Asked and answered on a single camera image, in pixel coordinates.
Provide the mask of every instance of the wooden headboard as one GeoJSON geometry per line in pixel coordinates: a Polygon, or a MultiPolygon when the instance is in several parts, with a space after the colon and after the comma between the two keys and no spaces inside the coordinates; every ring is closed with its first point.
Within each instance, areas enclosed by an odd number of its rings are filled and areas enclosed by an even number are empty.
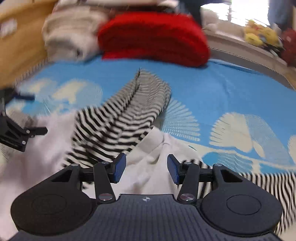
{"type": "Polygon", "coordinates": [[[56,2],[29,3],[0,15],[0,24],[11,19],[17,22],[14,33],[0,38],[0,87],[13,84],[17,77],[47,57],[41,30],[56,2]]]}

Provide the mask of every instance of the red blanket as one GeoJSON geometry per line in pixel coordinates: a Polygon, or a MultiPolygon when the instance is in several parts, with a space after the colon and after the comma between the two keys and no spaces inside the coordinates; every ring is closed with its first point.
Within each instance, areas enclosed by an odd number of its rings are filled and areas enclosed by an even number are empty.
{"type": "Polygon", "coordinates": [[[117,15],[98,33],[103,58],[149,58],[190,67],[210,56],[201,27],[186,15],[129,12],[117,15]]]}

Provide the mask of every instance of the plush toy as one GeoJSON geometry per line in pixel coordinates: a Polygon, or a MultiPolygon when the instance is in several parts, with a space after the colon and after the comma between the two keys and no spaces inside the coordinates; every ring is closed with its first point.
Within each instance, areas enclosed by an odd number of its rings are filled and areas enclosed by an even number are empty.
{"type": "Polygon", "coordinates": [[[261,31],[260,35],[265,38],[265,41],[263,40],[265,43],[275,47],[280,46],[279,37],[273,29],[266,27],[261,31]]]}
{"type": "Polygon", "coordinates": [[[263,41],[253,33],[247,33],[244,35],[244,39],[247,43],[252,44],[257,47],[263,46],[263,41]]]}
{"type": "Polygon", "coordinates": [[[216,32],[218,29],[218,14],[212,10],[200,8],[200,14],[202,18],[202,28],[216,32]]]}
{"type": "Polygon", "coordinates": [[[260,24],[256,24],[253,20],[249,20],[244,28],[245,41],[255,45],[263,46],[264,44],[279,47],[279,38],[274,30],[268,27],[264,27],[260,24]]]}

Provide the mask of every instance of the round black pad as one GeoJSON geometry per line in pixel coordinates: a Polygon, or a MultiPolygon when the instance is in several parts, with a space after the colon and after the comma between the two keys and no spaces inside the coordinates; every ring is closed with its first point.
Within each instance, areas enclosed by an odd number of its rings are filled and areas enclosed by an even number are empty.
{"type": "Polygon", "coordinates": [[[226,204],[232,212],[240,215],[251,215],[258,212],[261,208],[259,200],[247,195],[232,196],[228,198],[226,204]]]}
{"type": "Polygon", "coordinates": [[[282,207],[270,193],[253,183],[228,183],[206,195],[201,211],[213,227],[238,236],[272,231],[282,207]]]}
{"type": "Polygon", "coordinates": [[[71,231],[88,220],[91,199],[67,183],[49,182],[18,196],[11,216],[18,229],[42,236],[71,231]]]}

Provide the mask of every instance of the yellow stuffed toy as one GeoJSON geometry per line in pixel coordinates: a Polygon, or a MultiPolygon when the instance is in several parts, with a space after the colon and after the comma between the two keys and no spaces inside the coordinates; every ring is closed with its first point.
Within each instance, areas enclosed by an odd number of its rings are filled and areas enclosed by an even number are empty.
{"type": "Polygon", "coordinates": [[[245,41],[252,45],[259,47],[266,43],[275,47],[280,46],[279,38],[274,30],[256,24],[253,20],[248,21],[244,27],[244,33],[245,41]]]}
{"type": "Polygon", "coordinates": [[[265,42],[267,44],[275,47],[280,46],[279,37],[277,36],[276,32],[271,28],[264,28],[260,34],[265,38],[265,42]]]}
{"type": "Polygon", "coordinates": [[[245,34],[244,39],[247,43],[257,47],[261,47],[264,44],[263,41],[257,35],[252,33],[245,34]]]}

